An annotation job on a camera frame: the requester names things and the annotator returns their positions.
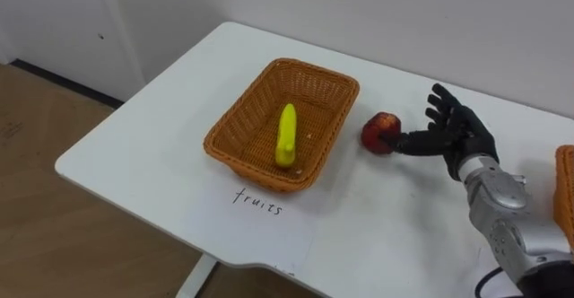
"toy banana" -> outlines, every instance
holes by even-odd
[[[297,113],[293,104],[287,104],[279,119],[275,162],[283,168],[289,168],[295,162],[295,136],[297,131]]]

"white table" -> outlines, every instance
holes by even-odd
[[[289,196],[240,180],[202,147],[213,123],[278,57],[331,68],[361,85],[321,177]],[[495,262],[468,221],[462,185],[439,157],[377,157],[358,143],[361,126],[381,110],[397,114],[404,130],[425,128],[433,83],[227,22],[63,154],[56,169],[205,253],[179,297],[195,295],[215,260],[267,267],[328,296],[470,297]],[[527,190],[549,215],[554,150],[572,142],[574,122],[447,87],[484,120],[502,167],[529,178]],[[485,297],[516,290],[505,276],[494,283]]]

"apple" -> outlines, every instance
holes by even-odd
[[[361,142],[372,153],[389,154],[393,152],[393,149],[379,136],[393,138],[400,134],[401,120],[394,114],[379,112],[362,128]]]

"woven basket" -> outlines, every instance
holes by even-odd
[[[263,188],[292,192],[317,179],[359,93],[349,76],[299,60],[273,61],[209,131],[204,149]],[[297,111],[296,159],[275,164],[279,117]]]
[[[574,248],[574,145],[563,145],[556,150],[554,221]]]

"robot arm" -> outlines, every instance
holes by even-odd
[[[562,230],[534,216],[524,177],[500,168],[494,138],[473,111],[441,85],[432,90],[429,130],[382,141],[403,154],[443,155],[450,177],[465,186],[471,223],[526,298],[573,298],[574,264]]]
[[[524,296],[574,297],[569,243],[556,223],[533,215],[524,178],[480,154],[464,159],[458,176],[467,191],[471,223]]]

